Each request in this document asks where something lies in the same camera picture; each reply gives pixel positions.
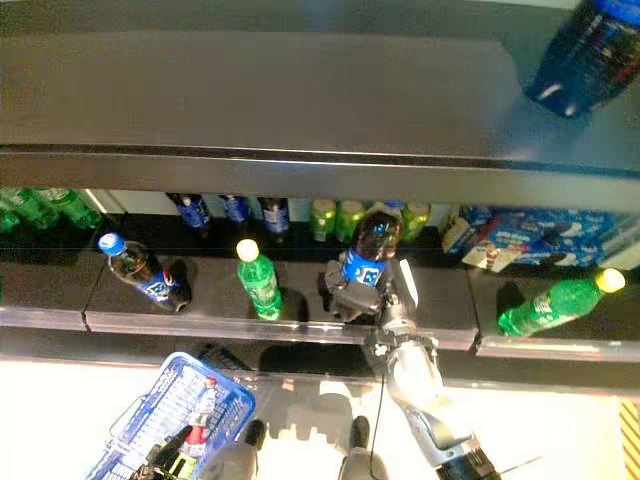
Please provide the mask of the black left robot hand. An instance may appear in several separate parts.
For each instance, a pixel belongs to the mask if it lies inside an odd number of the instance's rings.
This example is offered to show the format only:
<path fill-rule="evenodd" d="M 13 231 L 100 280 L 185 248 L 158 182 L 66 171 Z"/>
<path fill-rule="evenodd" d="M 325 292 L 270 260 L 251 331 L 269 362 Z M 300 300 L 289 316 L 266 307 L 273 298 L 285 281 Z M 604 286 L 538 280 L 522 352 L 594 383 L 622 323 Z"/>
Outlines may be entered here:
<path fill-rule="evenodd" d="M 166 444 L 154 445 L 146 456 L 143 465 L 129 477 L 130 480 L 179 479 L 181 471 L 187 465 L 187 457 L 181 447 L 192 432 L 191 425 L 184 426 Z"/>

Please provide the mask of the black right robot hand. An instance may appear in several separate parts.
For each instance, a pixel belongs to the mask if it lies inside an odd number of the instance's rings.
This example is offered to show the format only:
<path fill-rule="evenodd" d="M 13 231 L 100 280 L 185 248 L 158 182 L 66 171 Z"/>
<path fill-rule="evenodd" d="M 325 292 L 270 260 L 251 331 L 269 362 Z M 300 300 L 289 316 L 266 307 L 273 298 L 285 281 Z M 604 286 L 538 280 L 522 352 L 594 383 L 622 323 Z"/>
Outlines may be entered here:
<path fill-rule="evenodd" d="M 356 280 L 348 280 L 342 271 L 343 263 L 330 260 L 318 276 L 318 290 L 323 299 L 323 308 L 343 323 L 351 323 L 362 315 L 378 320 L 391 304 L 396 293 L 395 275 L 392 265 L 386 263 L 386 270 L 375 286 Z"/>

